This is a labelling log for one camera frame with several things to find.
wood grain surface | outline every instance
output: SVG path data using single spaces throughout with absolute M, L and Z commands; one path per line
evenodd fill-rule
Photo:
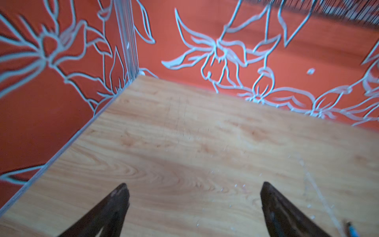
M 340 236 L 327 209 L 377 236 L 378 142 L 141 76 L 1 217 L 0 236 L 56 236 L 122 182 L 131 194 L 122 236 L 268 236 L 265 180 L 330 235 Z

white speck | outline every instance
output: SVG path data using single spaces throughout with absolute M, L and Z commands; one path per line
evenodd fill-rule
M 315 72 L 315 69 L 314 68 L 311 68 L 307 71 L 307 74 L 308 75 L 312 75 L 313 73 Z

blue pen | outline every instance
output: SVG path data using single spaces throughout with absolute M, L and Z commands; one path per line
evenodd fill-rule
M 354 227 L 351 224 L 351 222 L 347 222 L 346 225 L 347 225 L 347 228 L 348 228 L 349 237 L 359 237 L 357 231 L 354 229 Z

dark pointed object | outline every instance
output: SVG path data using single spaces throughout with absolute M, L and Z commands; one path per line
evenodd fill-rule
M 58 237 L 119 237 L 129 208 L 129 190 L 120 184 Z
M 330 237 L 269 182 L 263 183 L 260 195 L 271 237 Z

red wall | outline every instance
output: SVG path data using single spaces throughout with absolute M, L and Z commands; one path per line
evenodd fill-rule
M 112 0 L 46 2 L 0 3 L 0 207 L 128 82 Z
M 141 3 L 150 22 L 147 29 L 155 43 L 136 37 L 139 65 L 155 76 L 379 131 L 376 89 L 379 69 L 374 58 L 379 53 L 374 49 L 379 38 L 377 30 L 311 16 L 285 47 L 285 28 L 279 22 L 278 8 L 267 10 L 260 19 L 222 37 L 237 0 L 141 0 Z M 137 3 L 133 7 L 136 28 L 147 38 L 149 31 L 144 30 L 141 13 L 135 10 Z M 263 5 L 244 1 L 230 28 L 258 16 L 264 9 Z M 268 41 L 264 41 L 267 12 L 270 12 Z M 289 39 L 307 15 L 284 9 L 281 16 Z M 276 41 L 269 41 L 275 37 L 280 37 L 277 46 Z M 217 45 L 221 39 L 230 43 Z M 263 45 L 257 51 L 273 49 L 265 54 L 266 66 L 264 60 L 249 62 L 259 58 L 258 53 L 247 53 L 244 59 L 243 47 L 253 50 L 259 42 Z M 224 74 L 219 82 L 226 67 L 229 81 Z M 315 69 L 314 73 L 308 75 L 309 69 Z

